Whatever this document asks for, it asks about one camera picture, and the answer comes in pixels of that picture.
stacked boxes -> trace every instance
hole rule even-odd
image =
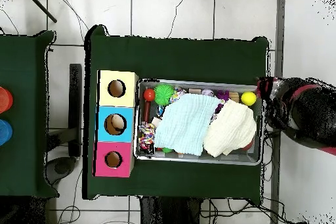
[[[134,72],[99,70],[93,175],[129,177],[134,165]]]

dark green tablecloth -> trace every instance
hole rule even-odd
[[[260,201],[261,165],[234,166],[136,160],[130,178],[93,177],[96,71],[135,72],[140,78],[256,85],[264,76],[268,42],[196,41],[106,36],[94,26],[85,38],[83,197],[102,195],[250,198]]]
[[[14,99],[0,114],[13,129],[0,146],[0,195],[56,196],[44,178],[46,149],[46,48],[54,32],[34,37],[0,35],[0,86]]]

green spiky ball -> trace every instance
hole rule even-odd
[[[154,88],[155,102],[157,105],[166,106],[174,93],[174,88],[167,84],[161,84]]]

circular hole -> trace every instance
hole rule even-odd
[[[126,86],[121,80],[113,80],[108,84],[108,93],[113,97],[122,97],[126,92]]]
[[[118,152],[109,152],[105,155],[105,163],[108,167],[117,168],[122,162],[121,154]]]
[[[111,114],[105,119],[105,130],[111,135],[121,135],[126,129],[126,119],[120,114]]]

metal tray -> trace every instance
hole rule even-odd
[[[172,162],[201,162],[209,164],[236,164],[236,165],[246,165],[246,166],[256,166],[261,162],[261,153],[263,152],[261,143],[262,141],[262,122],[263,122],[263,112],[261,99],[257,99],[256,103],[250,108],[253,110],[253,117],[257,122],[257,132],[255,135],[255,141],[252,147],[245,151],[242,149],[233,150],[227,156],[221,154],[214,158],[203,150],[201,156],[194,156],[192,154],[179,155],[176,152],[163,153],[162,151],[156,151],[154,155],[149,155],[141,152],[139,149],[138,136],[141,132],[138,130],[138,126],[141,124],[142,111],[144,108],[144,98],[143,93],[146,88],[154,88],[159,83],[170,84],[173,87],[179,86],[185,90],[191,89],[211,89],[213,91],[219,90],[229,90],[231,92],[237,92],[240,95],[246,91],[256,90],[256,86],[253,85],[233,85],[233,84],[220,84],[220,83],[204,83],[204,82],[191,82],[191,81],[174,81],[174,80],[156,80],[156,79],[140,79],[136,85],[136,110],[135,110],[135,137],[134,137],[134,155],[139,160],[165,160]],[[151,102],[150,106],[150,122],[156,114],[158,105],[155,101]]]

